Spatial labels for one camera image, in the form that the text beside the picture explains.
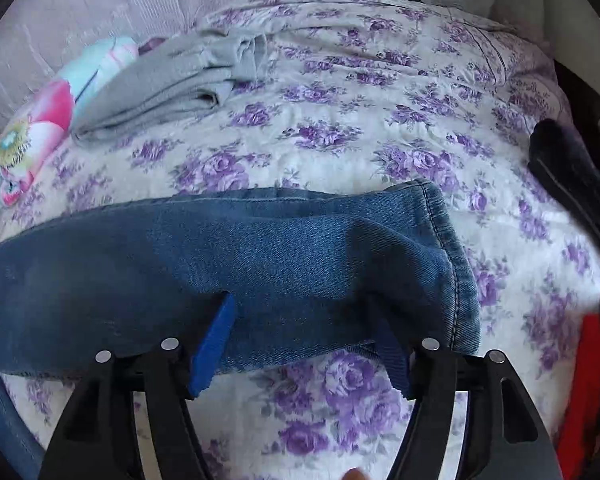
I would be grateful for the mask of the person right hand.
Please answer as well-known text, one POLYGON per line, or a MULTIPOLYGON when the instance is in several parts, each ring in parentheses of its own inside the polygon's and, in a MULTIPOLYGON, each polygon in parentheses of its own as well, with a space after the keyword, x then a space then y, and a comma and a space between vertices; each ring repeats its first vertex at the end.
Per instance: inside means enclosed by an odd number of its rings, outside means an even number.
POLYGON ((342 476, 341 480, 370 480, 370 477, 364 470, 352 468, 342 476))

